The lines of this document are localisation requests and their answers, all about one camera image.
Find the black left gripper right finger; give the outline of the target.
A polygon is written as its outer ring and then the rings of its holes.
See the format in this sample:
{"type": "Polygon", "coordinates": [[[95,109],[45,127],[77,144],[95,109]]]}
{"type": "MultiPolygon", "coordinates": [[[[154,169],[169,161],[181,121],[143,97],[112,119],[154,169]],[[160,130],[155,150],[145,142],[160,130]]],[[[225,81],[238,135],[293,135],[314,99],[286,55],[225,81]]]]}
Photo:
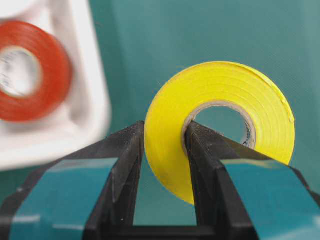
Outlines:
{"type": "Polygon", "coordinates": [[[184,138],[197,224],[216,239],[319,239],[320,196],[299,170],[197,122],[184,138]]]}

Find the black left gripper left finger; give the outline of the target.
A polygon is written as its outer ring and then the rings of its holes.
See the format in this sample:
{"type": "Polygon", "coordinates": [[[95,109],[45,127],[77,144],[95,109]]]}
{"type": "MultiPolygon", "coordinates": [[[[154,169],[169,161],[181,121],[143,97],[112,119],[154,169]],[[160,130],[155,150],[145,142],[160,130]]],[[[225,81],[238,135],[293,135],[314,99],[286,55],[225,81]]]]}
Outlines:
{"type": "Polygon", "coordinates": [[[102,240],[132,226],[144,122],[32,171],[0,208],[3,240],[102,240]]]}

